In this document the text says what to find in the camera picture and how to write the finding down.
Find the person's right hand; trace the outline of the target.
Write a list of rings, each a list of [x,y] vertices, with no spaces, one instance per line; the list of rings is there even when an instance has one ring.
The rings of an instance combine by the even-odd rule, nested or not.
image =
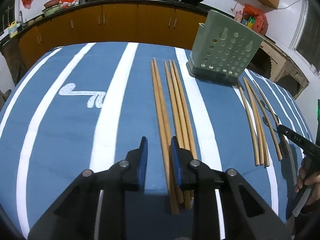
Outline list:
[[[301,162],[301,167],[298,171],[297,183],[295,185],[295,193],[298,193],[304,185],[313,185],[314,188],[310,193],[310,196],[306,202],[306,205],[311,205],[319,200],[319,171],[314,172],[312,175],[307,176],[306,161],[308,157],[305,157]]]

